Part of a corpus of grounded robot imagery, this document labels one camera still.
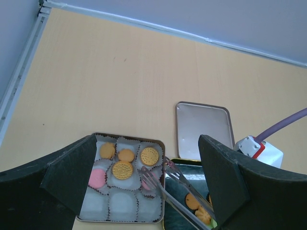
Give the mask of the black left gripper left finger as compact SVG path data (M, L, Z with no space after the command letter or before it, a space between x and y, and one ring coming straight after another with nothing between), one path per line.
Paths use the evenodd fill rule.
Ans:
M96 155L94 134L0 173L2 230L71 230Z

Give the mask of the dotted round yellow cookie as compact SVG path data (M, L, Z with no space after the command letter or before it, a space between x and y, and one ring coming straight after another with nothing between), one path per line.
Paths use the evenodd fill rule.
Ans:
M141 161L144 165L154 166L159 161L159 152L152 147L146 147L141 151Z

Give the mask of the silver metal tongs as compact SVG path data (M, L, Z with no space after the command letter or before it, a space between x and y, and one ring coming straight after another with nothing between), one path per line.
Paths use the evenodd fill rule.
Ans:
M145 184L165 201L163 227L165 230L215 230L213 215L202 207L209 202L209 190L200 161L166 159L165 187L158 184L154 174L142 167Z

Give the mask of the pink round cookie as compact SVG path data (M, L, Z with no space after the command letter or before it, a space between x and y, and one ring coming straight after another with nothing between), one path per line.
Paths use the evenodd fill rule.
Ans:
M94 189L102 188L106 183L106 172L103 169L93 169L88 185Z
M141 178L143 188L148 191L154 190L159 182L159 177L154 172L143 173Z

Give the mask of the plain round orange cookie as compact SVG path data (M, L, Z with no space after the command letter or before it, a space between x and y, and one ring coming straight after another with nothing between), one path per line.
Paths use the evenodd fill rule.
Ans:
M111 159L114 157L116 152L115 149L115 144L111 143L111 142L106 142L105 144L103 144L100 148L100 157L102 159Z

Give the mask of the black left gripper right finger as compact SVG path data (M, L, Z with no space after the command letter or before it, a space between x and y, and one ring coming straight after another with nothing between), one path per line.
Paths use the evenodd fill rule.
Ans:
M306 229L306 175L262 163L208 135L198 146L218 229Z

